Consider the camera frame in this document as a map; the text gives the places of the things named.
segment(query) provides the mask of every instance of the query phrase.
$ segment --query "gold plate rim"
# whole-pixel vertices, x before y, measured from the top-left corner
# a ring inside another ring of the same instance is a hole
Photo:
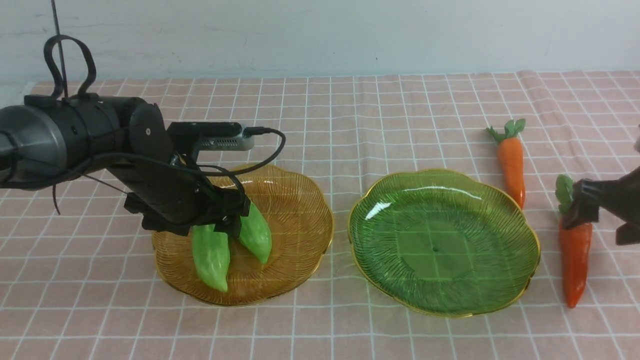
[[[383,181],[388,180],[390,177],[393,176],[398,176],[398,175],[409,175],[409,176],[421,176],[424,174],[427,174],[428,172],[449,172],[452,175],[458,176],[458,177],[463,177],[468,181],[471,181],[475,184],[477,184],[478,186],[485,186],[493,191],[499,192],[501,193],[503,196],[505,196],[507,199],[509,199],[509,201],[511,201],[514,205],[514,207],[517,209],[517,211],[522,215],[522,218],[525,220],[525,225],[527,226],[528,230],[533,234],[534,239],[536,240],[536,248],[538,250],[538,254],[537,254],[537,260],[536,260],[536,264],[533,267],[531,274],[529,275],[527,282],[525,284],[525,286],[523,286],[522,290],[520,291],[520,293],[511,301],[509,301],[508,303],[506,303],[504,306],[491,310],[491,311],[482,311],[482,312],[477,312],[477,313],[468,313],[468,314],[462,314],[462,315],[444,315],[441,313],[433,313],[431,311],[425,311],[423,309],[419,309],[415,306],[412,306],[410,304],[407,304],[405,301],[399,299],[398,297],[388,293],[387,291],[383,290],[380,285],[378,285],[375,281],[373,281],[364,271],[364,269],[362,269],[362,267],[360,266],[360,263],[358,261],[358,258],[356,257],[355,254],[355,247],[353,245],[353,239],[351,237],[351,219],[353,218],[353,212],[354,210],[371,194],[372,190],[375,189],[376,186],[378,186],[380,183],[382,183]],[[377,181],[375,181],[373,183],[373,185],[371,185],[371,187],[369,187],[369,189],[367,190],[367,192],[364,194],[364,196],[362,196],[360,198],[360,200],[358,200],[353,207],[351,207],[351,210],[349,211],[349,216],[347,219],[347,238],[349,239],[349,249],[351,250],[351,258],[353,259],[353,262],[356,264],[356,267],[358,268],[358,271],[360,271],[360,273],[365,277],[365,279],[367,279],[367,281],[369,281],[370,284],[372,284],[376,289],[380,290],[383,294],[385,294],[386,296],[394,299],[395,301],[399,302],[400,304],[406,306],[408,309],[411,309],[412,311],[415,311],[417,313],[421,313],[424,315],[429,315],[429,316],[435,316],[438,318],[469,318],[471,316],[478,316],[478,315],[486,315],[486,314],[490,314],[490,313],[495,313],[497,311],[506,309],[507,307],[513,305],[515,302],[517,302],[518,300],[520,300],[520,298],[522,298],[522,295],[524,295],[525,291],[527,291],[527,289],[529,288],[529,285],[531,284],[531,279],[534,277],[534,275],[536,274],[536,272],[538,271],[538,267],[540,266],[540,259],[541,259],[541,255],[542,255],[542,251],[541,251],[541,247],[540,247],[540,239],[538,238],[538,234],[536,233],[536,231],[529,225],[528,221],[526,220],[526,217],[524,215],[524,212],[520,209],[520,206],[518,206],[518,203],[513,200],[513,198],[511,196],[509,196],[509,194],[507,194],[505,191],[493,186],[493,185],[489,185],[489,184],[485,184],[482,183],[478,180],[475,180],[473,178],[471,178],[470,176],[456,171],[456,170],[451,170],[448,168],[427,168],[427,169],[423,169],[423,170],[416,170],[416,171],[400,171],[400,172],[394,172],[392,174],[388,174],[385,175],[381,178],[379,178]]]
[[[231,168],[231,169],[230,169],[230,171],[242,170],[243,168],[250,167],[250,166],[252,166],[252,165],[254,165],[254,163],[248,163],[248,164],[238,165],[238,166],[236,166],[236,167]],[[311,272],[308,274],[308,276],[306,276],[306,277],[304,277],[303,279],[301,279],[301,280],[299,281],[299,283],[298,283],[298,284],[296,284],[295,286],[293,286],[291,289],[288,289],[288,290],[286,290],[286,291],[283,291],[283,292],[281,292],[281,293],[279,293],[279,294],[277,294],[277,295],[273,295],[273,296],[270,296],[270,297],[265,297],[265,298],[263,298],[263,299],[259,299],[259,300],[255,300],[255,301],[251,301],[251,302],[245,302],[245,303],[238,304],[238,305],[220,304],[220,303],[216,303],[216,302],[212,302],[212,301],[207,301],[207,300],[204,300],[204,299],[200,299],[200,298],[198,298],[198,297],[196,297],[196,296],[194,296],[194,295],[192,295],[192,294],[188,293],[187,291],[184,291],[184,290],[182,290],[182,289],[178,288],[177,286],[173,285],[171,282],[169,282],[169,281],[166,279],[166,277],[164,276],[163,272],[162,272],[162,271],[160,271],[159,264],[158,264],[158,260],[157,260],[157,250],[154,248],[154,260],[155,260],[155,261],[154,261],[154,266],[155,266],[155,268],[156,268],[156,273],[158,274],[158,276],[160,276],[160,278],[161,278],[161,279],[162,279],[162,280],[163,280],[163,281],[164,281],[164,282],[165,282],[169,287],[171,287],[171,288],[173,288],[173,289],[177,290],[178,292],[183,293],[183,294],[185,294],[185,295],[187,295],[187,296],[191,297],[192,299],[195,299],[196,301],[199,301],[199,302],[201,302],[201,303],[203,303],[203,304],[208,304],[208,305],[213,305],[213,306],[219,306],[219,307],[229,307],[229,308],[233,308],[233,307],[245,307],[245,306],[251,306],[251,305],[260,304],[260,303],[262,303],[262,302],[265,302],[265,301],[268,301],[268,300],[272,300],[272,299],[276,299],[276,298],[278,298],[278,297],[281,297],[282,295],[285,295],[285,294],[287,294],[287,293],[290,293],[291,291],[295,290],[296,288],[300,287],[302,284],[304,284],[305,282],[307,282],[307,281],[308,281],[308,280],[309,280],[309,279],[310,279],[310,278],[311,278],[311,277],[312,277],[312,276],[317,272],[318,268],[320,267],[320,264],[322,263],[322,261],[323,261],[323,259],[324,259],[324,256],[326,255],[326,252],[327,252],[327,251],[328,251],[328,249],[331,247],[331,244],[333,243],[333,239],[334,239],[334,237],[335,237],[335,215],[333,214],[333,211],[332,211],[332,209],[331,209],[331,206],[327,203],[327,201],[326,201],[326,199],[325,199],[325,197],[324,197],[324,192],[322,191],[322,189],[320,188],[320,186],[319,186],[319,185],[318,185],[318,184],[317,184],[313,179],[311,179],[309,176],[306,176],[306,175],[304,175],[304,174],[302,174],[302,173],[299,173],[299,172],[295,172],[295,171],[291,171],[291,170],[286,170],[286,169],[283,169],[283,168],[281,168],[281,167],[278,167],[278,166],[276,166],[276,165],[272,165],[272,164],[264,165],[264,166],[263,166],[262,168],[260,168],[260,169],[262,170],[262,169],[265,169],[265,168],[272,168],[273,170],[279,171],[279,172],[281,172],[281,173],[283,173],[283,174],[292,174],[292,175],[294,175],[294,176],[300,176],[300,177],[304,177],[304,178],[308,179],[308,180],[310,181],[310,183],[313,185],[313,189],[314,189],[314,191],[318,192],[318,194],[320,195],[320,198],[322,198],[322,205],[321,205],[321,206],[323,207],[323,209],[325,209],[325,210],[326,210],[326,212],[329,214],[329,216],[330,216],[330,218],[331,218],[331,229],[330,229],[330,237],[329,237],[329,241],[328,241],[328,243],[327,243],[327,246],[326,246],[326,248],[325,248],[324,252],[322,253],[322,256],[320,256],[320,257],[319,257],[319,259],[318,259],[318,261],[317,261],[317,263],[316,263],[316,266],[314,267],[313,271],[311,271]],[[247,173],[247,174],[243,174],[243,175],[241,175],[241,176],[251,176],[251,172],[249,172],[249,173]],[[154,232],[152,233],[152,237],[154,238],[154,237],[156,237],[156,236],[162,236],[162,233],[161,233],[161,232],[154,231]]]

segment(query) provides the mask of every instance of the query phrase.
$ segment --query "table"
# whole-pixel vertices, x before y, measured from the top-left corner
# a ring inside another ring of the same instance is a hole
[[[333,244],[309,281],[257,306],[206,306],[154,268],[150,234],[124,196],[80,179],[8,190],[0,204],[3,359],[632,359],[640,351],[639,246],[616,247],[621,224],[596,225],[588,289],[563,304],[554,181],[617,179],[640,165],[640,72],[449,74],[286,79],[99,81],[102,95],[142,96],[167,122],[233,120],[287,135],[275,165],[311,177],[335,213]],[[49,94],[40,83],[33,93]],[[368,285],[349,253],[351,207],[381,176],[446,167],[504,186],[484,131],[525,118],[525,215],[542,261],[515,305],[446,320],[407,310]],[[203,153],[231,167],[276,145]],[[105,181],[118,184],[109,174]]]

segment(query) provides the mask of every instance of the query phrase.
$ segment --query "carrot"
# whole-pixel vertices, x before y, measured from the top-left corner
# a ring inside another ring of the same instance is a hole
[[[526,190],[524,185],[524,153],[518,133],[524,130],[525,119],[509,120],[504,126],[504,134],[492,127],[486,130],[498,143],[498,162],[504,174],[507,194],[516,201],[520,209],[524,208]]]
[[[561,216],[566,216],[573,201],[573,181],[567,175],[559,175],[556,179],[556,198],[560,203],[558,208]],[[564,230],[562,217],[558,227],[562,282],[566,305],[573,309],[580,301],[587,285],[593,224],[586,223],[571,230]]]

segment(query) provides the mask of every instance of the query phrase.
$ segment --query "green glass plate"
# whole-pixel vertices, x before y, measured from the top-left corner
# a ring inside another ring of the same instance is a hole
[[[435,316],[508,307],[540,262],[538,237],[509,195],[446,169],[383,177],[351,210],[348,231],[375,287]]]

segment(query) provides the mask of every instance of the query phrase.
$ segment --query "black cable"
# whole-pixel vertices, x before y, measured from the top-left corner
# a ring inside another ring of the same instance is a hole
[[[268,127],[247,127],[245,129],[245,131],[247,131],[247,135],[261,135],[261,134],[268,134],[268,133],[273,133],[278,135],[282,141],[280,141],[280,145],[278,146],[278,148],[276,149],[276,151],[273,152],[273,154],[271,156],[269,156],[268,158],[266,158],[264,161],[261,161],[260,163],[250,166],[248,168],[244,168],[241,170],[236,170],[236,171],[228,171],[228,172],[206,172],[206,171],[202,171],[202,170],[196,170],[196,169],[191,169],[191,168],[185,168],[185,167],[176,167],[175,165],[171,165],[169,163],[164,163],[162,161],[158,161],[155,159],[151,159],[148,158],[146,156],[142,156],[142,155],[135,155],[135,154],[129,154],[127,152],[107,152],[104,154],[98,154],[95,155],[93,157],[93,159],[89,158],[86,159],[84,161],[82,161],[80,164],[78,164],[77,166],[75,166],[74,168],[71,169],[67,169],[65,168],[65,173],[58,175],[52,179],[49,180],[45,180],[45,181],[33,181],[30,183],[14,183],[14,182],[7,182],[7,183],[3,183],[0,184],[0,188],[12,188],[12,189],[22,189],[22,190],[28,190],[28,189],[34,189],[34,188],[48,188],[49,186],[52,186],[54,184],[59,184],[62,183],[64,181],[68,181],[70,179],[69,173],[73,173],[73,174],[83,174],[84,171],[89,168],[91,166],[91,164],[93,163],[93,161],[95,160],[106,160],[106,159],[113,159],[113,158],[123,158],[123,159],[127,159],[127,160],[137,160],[137,161],[147,161],[150,163],[155,163],[156,165],[160,165],[160,166],[164,166],[164,167],[168,167],[174,170],[178,170],[178,171],[182,171],[182,172],[187,172],[189,174],[194,174],[194,175],[204,175],[204,176],[211,176],[211,177],[221,177],[221,176],[238,176],[238,175],[243,175],[243,174],[247,174],[249,172],[255,171],[265,165],[267,165],[268,163],[272,162],[276,157],[278,157],[278,155],[282,152],[282,149],[284,148],[285,142],[287,137],[279,130],[276,129],[270,129]],[[217,170],[221,171],[221,167],[217,167],[216,165],[199,165],[199,167],[207,167],[207,168],[216,168]]]
[[[182,159],[186,165],[188,167],[195,167],[198,168],[200,165],[198,165],[195,161],[191,160],[191,158],[187,157],[187,158],[183,158]],[[244,197],[246,195],[246,193],[244,192],[244,186],[242,185],[242,182],[240,182],[240,180],[238,180],[238,178],[235,175],[232,175],[229,170],[223,168],[223,167],[219,167],[216,165],[211,165],[212,168],[217,169],[218,171],[220,171],[223,174],[226,174],[226,176],[231,179],[231,181],[233,182],[233,184],[236,186],[236,188],[238,189],[238,191],[240,192],[240,200],[238,201],[238,204],[236,205],[237,208],[242,208],[244,206]],[[204,183],[205,186],[208,186],[210,188],[214,188],[213,184],[211,184],[210,181],[208,181],[208,179],[206,179],[206,182]]]
[[[25,157],[23,157],[23,159],[29,160],[29,161],[34,161],[36,163],[40,163],[40,164],[43,164],[43,165],[49,165],[49,166],[52,166],[52,167],[60,168],[62,170],[68,170],[68,169],[65,169],[65,168],[63,168],[63,167],[61,167],[59,165],[50,164],[50,163],[47,163],[47,162],[44,162],[44,161],[38,160],[38,159],[31,159],[31,158],[25,158]],[[244,205],[245,192],[244,192],[244,186],[242,185],[242,182],[240,182],[240,180],[238,180],[238,178],[236,176],[231,175],[230,172],[227,169],[223,168],[223,167],[217,167],[215,165],[211,165],[211,167],[214,167],[214,168],[218,169],[221,173],[226,174],[226,175],[229,176],[229,178],[231,179],[233,184],[236,186],[236,188],[240,192],[240,199],[241,199],[240,201],[241,201],[241,203],[239,203],[238,206],[241,207],[242,205]],[[114,189],[114,190],[116,190],[118,192],[121,192],[121,193],[127,195],[126,191],[124,191],[124,190],[122,190],[122,189],[120,189],[120,188],[118,188],[116,186],[113,186],[112,184],[109,184],[109,183],[107,183],[107,182],[105,182],[103,180],[100,180],[97,177],[93,177],[91,175],[82,174],[82,173],[77,173],[75,175],[83,176],[83,177],[86,177],[88,179],[94,180],[94,181],[96,181],[96,182],[98,182],[100,184],[106,185],[106,186],[108,186],[108,187],[110,187],[110,188],[112,188],[112,189]],[[56,208],[56,212],[58,213],[58,215],[60,215],[60,208],[58,207],[58,198],[56,196],[56,187],[53,186],[52,189],[53,189],[52,190],[53,206],[54,206],[54,208]]]
[[[51,10],[53,11],[53,26],[56,28],[56,35],[60,36],[60,24],[58,22],[56,0],[51,0]],[[58,52],[60,53],[60,68],[62,69],[62,85],[64,86],[65,97],[69,97],[69,89],[67,85],[67,70],[65,68],[65,55],[62,52],[62,40],[58,42]]]

